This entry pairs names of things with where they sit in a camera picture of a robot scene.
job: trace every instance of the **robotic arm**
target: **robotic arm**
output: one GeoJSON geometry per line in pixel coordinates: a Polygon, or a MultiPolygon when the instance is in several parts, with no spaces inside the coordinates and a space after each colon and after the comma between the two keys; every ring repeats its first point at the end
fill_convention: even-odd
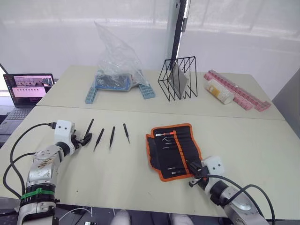
{"type": "Polygon", "coordinates": [[[17,225],[58,225],[58,219],[54,217],[59,202],[54,197],[58,168],[67,155],[72,155],[91,139],[91,133],[88,133],[79,141],[74,133],[74,123],[58,120],[54,131],[55,144],[34,155],[26,192],[21,197],[17,225]]]}
{"type": "MultiPolygon", "coordinates": [[[[224,173],[220,157],[210,156],[201,162],[199,160],[187,161],[187,165],[190,172],[195,176],[189,185],[193,187],[198,184],[215,204],[230,199],[238,192],[237,189],[229,187],[219,178],[202,178],[208,174],[221,175],[224,173]]],[[[244,193],[222,207],[235,225],[268,225],[268,222],[259,214],[252,201],[244,193]]]]}

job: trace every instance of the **black cable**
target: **black cable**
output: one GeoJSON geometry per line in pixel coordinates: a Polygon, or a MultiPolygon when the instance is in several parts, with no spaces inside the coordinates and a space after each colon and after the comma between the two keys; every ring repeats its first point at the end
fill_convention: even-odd
{"type": "Polygon", "coordinates": [[[28,130],[26,130],[17,140],[16,142],[14,143],[11,151],[10,151],[10,155],[9,155],[9,161],[10,161],[10,164],[12,166],[12,168],[14,169],[14,171],[16,172],[16,174],[18,175],[19,179],[20,179],[20,182],[21,182],[21,186],[22,186],[22,195],[25,194],[25,183],[24,183],[24,180],[23,180],[23,177],[22,175],[20,174],[20,172],[18,171],[18,169],[16,168],[16,166],[14,165],[14,162],[13,162],[13,154],[14,154],[14,150],[15,150],[15,147],[16,145],[19,143],[19,141],[22,139],[22,137],[24,137],[25,134],[27,134],[29,131],[31,131],[33,128],[36,128],[36,127],[39,127],[39,126],[44,126],[44,125],[47,125],[47,126],[52,126],[52,123],[40,123],[40,124],[37,124],[37,125],[34,125],[32,127],[30,127],[28,130]]]}
{"type": "Polygon", "coordinates": [[[72,222],[71,222],[71,225],[73,224],[74,220],[75,220],[75,217],[73,217],[72,222]]]}
{"type": "Polygon", "coordinates": [[[16,211],[11,211],[11,212],[6,212],[6,213],[0,213],[0,217],[10,216],[10,215],[14,215],[16,213],[17,213],[16,211]]]}
{"type": "MultiPolygon", "coordinates": [[[[31,153],[26,153],[26,154],[23,154],[21,156],[19,156],[18,158],[16,158],[13,163],[16,163],[19,159],[25,157],[25,156],[29,156],[29,155],[34,155],[35,153],[34,152],[31,152],[31,153]]],[[[13,193],[15,196],[17,196],[19,199],[21,198],[21,195],[19,195],[19,193],[17,193],[15,190],[13,190],[7,183],[6,183],[6,177],[7,177],[7,174],[8,174],[8,171],[9,169],[12,167],[12,165],[10,164],[7,168],[6,168],[6,171],[4,172],[3,174],[3,185],[4,187],[6,187],[7,190],[9,190],[11,193],[13,193]]]]}
{"type": "Polygon", "coordinates": [[[273,205],[271,203],[271,200],[269,199],[268,195],[265,193],[265,191],[255,185],[255,184],[248,184],[247,186],[245,186],[244,188],[242,188],[240,191],[238,191],[237,193],[235,193],[230,199],[227,199],[224,203],[219,204],[220,206],[224,206],[229,204],[230,202],[232,202],[239,194],[241,194],[242,192],[244,192],[245,190],[247,190],[248,188],[257,188],[258,190],[260,190],[262,192],[262,194],[265,196],[265,198],[267,199],[267,202],[269,204],[270,210],[271,210],[271,214],[272,214],[272,224],[275,224],[275,213],[274,213],[274,209],[273,209],[273,205]]]}
{"type": "Polygon", "coordinates": [[[81,215],[81,217],[79,218],[79,220],[77,220],[77,222],[74,225],[77,225],[79,223],[79,221],[83,218],[84,214],[86,211],[84,211],[84,213],[81,215]]]}
{"type": "MultiPolygon", "coordinates": [[[[243,190],[243,188],[240,185],[238,185],[237,183],[235,183],[231,179],[228,179],[226,177],[219,176],[219,175],[207,174],[205,176],[199,176],[197,178],[199,179],[199,178],[207,178],[207,177],[208,178],[209,177],[213,177],[213,178],[219,178],[219,179],[222,179],[222,180],[226,180],[227,182],[229,182],[229,183],[233,184],[234,186],[236,186],[238,189],[241,190],[241,192],[243,192],[243,193],[245,193],[245,195],[247,195],[247,197],[252,201],[252,203],[254,204],[254,206],[257,208],[257,211],[259,212],[259,214],[262,217],[264,217],[263,213],[262,213],[261,209],[259,208],[259,206],[257,205],[256,201],[252,198],[252,196],[246,190],[243,190]]],[[[265,196],[265,198],[267,199],[267,201],[269,203],[271,214],[272,214],[272,225],[275,225],[275,213],[274,213],[274,209],[273,209],[272,203],[271,203],[269,197],[267,196],[267,194],[264,192],[264,190],[262,190],[260,187],[258,187],[258,189],[263,193],[263,195],[265,196]]]]}
{"type": "Polygon", "coordinates": [[[151,217],[152,224],[155,225],[152,212],[150,212],[150,217],[151,217]]]}

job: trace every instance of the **white table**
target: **white table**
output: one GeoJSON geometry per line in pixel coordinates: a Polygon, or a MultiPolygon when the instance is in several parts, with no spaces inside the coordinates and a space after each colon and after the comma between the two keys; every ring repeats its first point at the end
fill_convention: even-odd
{"type": "MultiPolygon", "coordinates": [[[[9,164],[10,148],[29,127],[57,119],[70,120],[82,135],[92,118],[91,143],[67,157],[60,167],[55,194],[62,203],[224,216],[223,210],[199,187],[189,187],[189,179],[162,182],[148,165],[145,135],[153,127],[189,122],[202,156],[222,158],[224,176],[242,186],[251,183],[262,187],[273,203],[277,219],[300,219],[300,140],[284,120],[37,106],[0,149],[0,177],[9,164]],[[131,144],[122,123],[127,125],[131,144]],[[109,151],[113,126],[116,131],[109,151]],[[105,128],[104,135],[93,152],[101,128],[105,128]]],[[[32,130],[17,145],[15,158],[52,144],[53,133],[46,126],[32,130]]],[[[24,179],[31,162],[27,157],[16,164],[24,179]]],[[[8,184],[20,192],[19,180],[12,172],[8,184]]],[[[249,192],[270,218],[263,195],[253,189],[249,192]]],[[[2,185],[0,195],[14,197],[2,185]]]]}
{"type": "MultiPolygon", "coordinates": [[[[155,91],[155,98],[144,100],[139,88],[136,87],[129,92],[98,91],[94,103],[85,104],[84,100],[93,82],[96,70],[97,67],[70,66],[38,105],[284,120],[284,117],[274,105],[263,112],[258,112],[256,109],[245,111],[234,102],[223,105],[203,88],[203,73],[197,74],[198,97],[169,102],[157,82],[160,71],[144,71],[144,76],[149,80],[155,91]]],[[[271,100],[251,75],[224,75],[259,99],[271,103],[271,100]]]]}

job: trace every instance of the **black wire rack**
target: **black wire rack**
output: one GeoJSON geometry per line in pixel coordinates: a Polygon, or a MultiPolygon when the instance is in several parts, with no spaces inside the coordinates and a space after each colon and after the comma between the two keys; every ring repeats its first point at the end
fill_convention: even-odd
{"type": "Polygon", "coordinates": [[[158,84],[169,101],[198,96],[196,57],[165,60],[158,84]]]}

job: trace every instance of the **clear plastic bag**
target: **clear plastic bag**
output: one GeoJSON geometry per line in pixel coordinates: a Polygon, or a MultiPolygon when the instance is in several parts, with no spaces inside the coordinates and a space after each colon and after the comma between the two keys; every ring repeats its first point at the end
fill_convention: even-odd
{"type": "Polygon", "coordinates": [[[95,87],[103,90],[130,90],[138,84],[148,86],[134,49],[105,27],[96,22],[95,25],[100,39],[105,44],[95,74],[95,87]]]}

